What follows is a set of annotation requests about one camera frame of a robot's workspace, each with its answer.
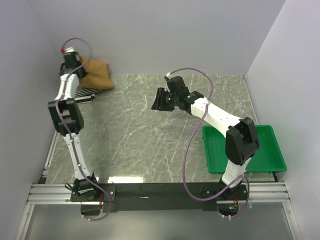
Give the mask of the tan tank top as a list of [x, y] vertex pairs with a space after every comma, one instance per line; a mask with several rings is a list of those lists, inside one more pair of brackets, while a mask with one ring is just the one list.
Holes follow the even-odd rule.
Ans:
[[115, 88], [106, 62], [90, 59], [84, 66], [87, 75], [79, 81], [79, 86], [89, 89], [112, 90]]

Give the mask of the thin striped black tank top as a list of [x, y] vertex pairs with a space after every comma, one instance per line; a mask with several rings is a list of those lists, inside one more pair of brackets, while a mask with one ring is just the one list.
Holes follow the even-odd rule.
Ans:
[[103, 93], [104, 91], [105, 91], [104, 89], [100, 89], [100, 88], [88, 88], [88, 87], [78, 86], [76, 89], [75, 97], [84, 95], [87, 93], [99, 94], [99, 93]]

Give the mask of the wide striped black white tank top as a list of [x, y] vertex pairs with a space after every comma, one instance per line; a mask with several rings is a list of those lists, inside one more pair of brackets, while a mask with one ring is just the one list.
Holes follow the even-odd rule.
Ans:
[[96, 95], [94, 93], [86, 93], [76, 96], [75, 102], [77, 104], [92, 103], [95, 99]]

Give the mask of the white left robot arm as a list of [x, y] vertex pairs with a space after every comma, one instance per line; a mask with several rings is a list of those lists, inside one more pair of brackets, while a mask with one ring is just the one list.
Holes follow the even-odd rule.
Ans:
[[60, 66], [60, 86], [55, 99], [48, 103], [48, 110], [56, 132], [63, 136], [67, 144], [73, 164], [73, 185], [66, 183], [65, 187], [71, 191], [72, 202], [96, 201], [101, 191], [93, 169], [85, 160], [82, 140], [84, 119], [76, 102], [80, 79], [87, 72], [74, 48], [63, 48], [61, 51], [64, 62]]

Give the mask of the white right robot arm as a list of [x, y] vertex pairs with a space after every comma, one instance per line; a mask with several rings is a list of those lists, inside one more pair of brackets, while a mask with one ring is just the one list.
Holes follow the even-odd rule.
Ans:
[[240, 118], [219, 108], [209, 97], [197, 91], [189, 91], [181, 76], [165, 76], [166, 87], [157, 89], [152, 110], [172, 112], [175, 108], [197, 117], [214, 127], [225, 138], [225, 154], [228, 162], [223, 173], [219, 192], [207, 198], [193, 195], [183, 177], [183, 186], [187, 194], [197, 201], [211, 201], [219, 196], [230, 200], [237, 194], [237, 187], [245, 176], [246, 168], [252, 157], [260, 148], [260, 140], [254, 121]]

